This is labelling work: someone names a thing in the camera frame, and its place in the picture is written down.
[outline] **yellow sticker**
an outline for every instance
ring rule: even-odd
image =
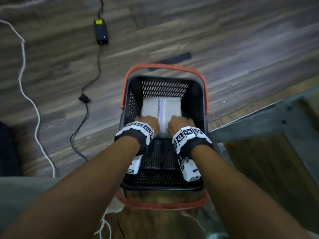
[[[103,24],[103,22],[101,19],[97,19],[97,20],[95,20],[95,24],[101,25],[101,24]]]

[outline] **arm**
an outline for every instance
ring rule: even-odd
[[[195,126],[172,117],[169,132]],[[311,238],[297,221],[268,194],[233,169],[213,149],[198,145],[191,156],[230,238]]]
[[[139,120],[158,132],[156,118]],[[0,238],[93,237],[139,148],[135,138],[121,137],[43,193]]]

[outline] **shopping basket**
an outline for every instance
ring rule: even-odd
[[[130,74],[140,68],[166,68],[191,72],[198,78],[168,78]],[[208,136],[206,115],[208,114],[207,85],[204,75],[190,68],[165,64],[138,64],[126,73],[122,92],[123,109],[120,129],[141,116],[145,97],[181,97],[182,116],[194,120],[195,126]],[[187,182],[178,165],[172,140],[154,138],[152,151],[143,155],[136,175],[126,174],[121,187],[128,190],[201,190],[203,180]]]

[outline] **fist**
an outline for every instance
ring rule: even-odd
[[[155,117],[147,116],[147,117],[135,117],[135,121],[144,122],[151,126],[154,129],[154,136],[158,134],[160,131],[159,121]]]
[[[194,121],[190,118],[186,119],[185,117],[172,116],[171,121],[168,123],[167,130],[171,136],[174,136],[178,130],[186,126],[195,126]]]

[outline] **black plug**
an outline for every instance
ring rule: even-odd
[[[99,45],[108,44],[106,23],[104,19],[94,20],[95,38]]]
[[[79,100],[82,101],[83,103],[89,103],[90,99],[87,97],[85,94],[82,93],[82,95],[79,97]]]

